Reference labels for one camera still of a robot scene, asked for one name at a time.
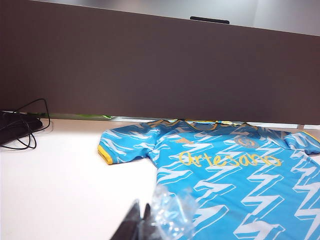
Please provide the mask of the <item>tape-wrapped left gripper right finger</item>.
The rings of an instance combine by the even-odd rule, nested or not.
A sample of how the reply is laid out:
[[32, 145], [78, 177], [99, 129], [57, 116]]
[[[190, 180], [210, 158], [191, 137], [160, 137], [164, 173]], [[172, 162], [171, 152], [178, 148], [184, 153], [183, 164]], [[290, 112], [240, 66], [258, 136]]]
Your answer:
[[195, 233], [194, 216], [198, 203], [190, 188], [177, 193], [157, 186], [150, 204], [151, 240], [191, 240]]

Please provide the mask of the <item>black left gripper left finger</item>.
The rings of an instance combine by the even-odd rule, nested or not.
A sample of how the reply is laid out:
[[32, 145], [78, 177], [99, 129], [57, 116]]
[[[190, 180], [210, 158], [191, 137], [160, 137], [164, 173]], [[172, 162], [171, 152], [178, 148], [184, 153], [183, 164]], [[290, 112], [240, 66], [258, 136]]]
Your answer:
[[151, 206], [145, 205], [141, 216], [140, 203], [135, 200], [116, 230], [117, 240], [159, 240], [160, 232], [151, 215]]

